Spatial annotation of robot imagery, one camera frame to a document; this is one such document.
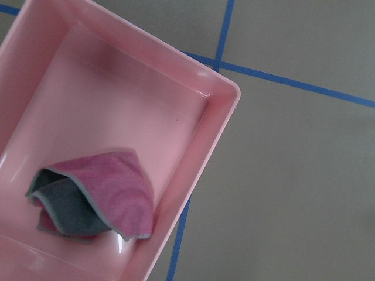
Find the pink grey cloth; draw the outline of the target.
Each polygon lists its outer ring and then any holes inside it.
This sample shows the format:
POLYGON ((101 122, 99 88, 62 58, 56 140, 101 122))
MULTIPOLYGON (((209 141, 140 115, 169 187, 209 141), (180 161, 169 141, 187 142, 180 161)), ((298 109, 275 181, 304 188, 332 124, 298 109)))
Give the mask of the pink grey cloth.
POLYGON ((152 190, 132 151, 43 167, 25 196, 40 207, 38 227, 45 231, 78 239, 115 231, 125 241, 152 235, 152 190))

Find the pink plastic bin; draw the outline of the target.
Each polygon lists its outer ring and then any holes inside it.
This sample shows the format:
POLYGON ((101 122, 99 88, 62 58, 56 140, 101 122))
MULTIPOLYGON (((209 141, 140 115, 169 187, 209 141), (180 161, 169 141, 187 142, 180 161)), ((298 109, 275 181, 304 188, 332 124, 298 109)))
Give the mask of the pink plastic bin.
POLYGON ((147 280, 239 87, 93 1, 26 1, 1 44, 1 279, 147 280), (132 149, 154 231, 90 244, 37 229, 40 167, 132 149))

